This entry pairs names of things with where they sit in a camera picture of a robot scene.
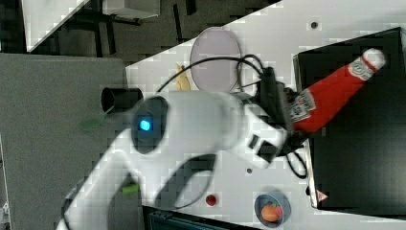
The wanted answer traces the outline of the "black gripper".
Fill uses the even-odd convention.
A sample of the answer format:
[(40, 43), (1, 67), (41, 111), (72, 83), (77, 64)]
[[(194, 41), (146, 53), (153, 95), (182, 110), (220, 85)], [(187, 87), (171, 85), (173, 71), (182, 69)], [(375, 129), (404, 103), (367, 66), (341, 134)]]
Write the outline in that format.
[(301, 143), (291, 120), (285, 85), (276, 80), (275, 71), (272, 67), (264, 68), (260, 75), (259, 103), (269, 116), (267, 123), (273, 127), (283, 128), (287, 132), (287, 138), (282, 145), (279, 156), (285, 156), (297, 150)]

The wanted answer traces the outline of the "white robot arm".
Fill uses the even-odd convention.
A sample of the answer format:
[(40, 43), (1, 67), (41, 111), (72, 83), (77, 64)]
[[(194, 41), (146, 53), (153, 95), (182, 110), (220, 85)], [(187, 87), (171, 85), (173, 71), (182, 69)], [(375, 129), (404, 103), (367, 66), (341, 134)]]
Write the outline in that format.
[(170, 91), (140, 102), (95, 168), (66, 200), (56, 230), (108, 230), (108, 207), (127, 178), (145, 205), (188, 207), (209, 189), (217, 155), (265, 169), (293, 134), (286, 87), (263, 69), (255, 95)]

